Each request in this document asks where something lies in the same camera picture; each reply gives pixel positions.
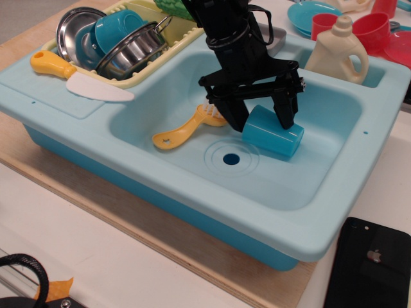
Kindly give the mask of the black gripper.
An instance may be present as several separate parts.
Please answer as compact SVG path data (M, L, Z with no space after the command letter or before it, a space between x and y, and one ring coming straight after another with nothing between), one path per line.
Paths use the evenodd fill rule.
M297 72L297 61L271 57L267 44L256 38L237 41L207 38L206 43L214 51L221 69L201 77L198 83L234 130L242 132L249 117L243 99L268 96L273 99L281 126L287 130L294 125L297 94L305 87Z

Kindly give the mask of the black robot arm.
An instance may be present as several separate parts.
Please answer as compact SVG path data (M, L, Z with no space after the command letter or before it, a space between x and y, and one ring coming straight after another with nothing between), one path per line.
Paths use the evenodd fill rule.
M199 79L213 104L230 126L242 132L249 117L245 100L270 97L284 129L294 124L298 112L297 94L305 83L297 72L298 62L280 60L268 54L274 41L264 40L254 12L271 13L249 1L184 1L197 25L204 29L206 44L221 66L219 71Z

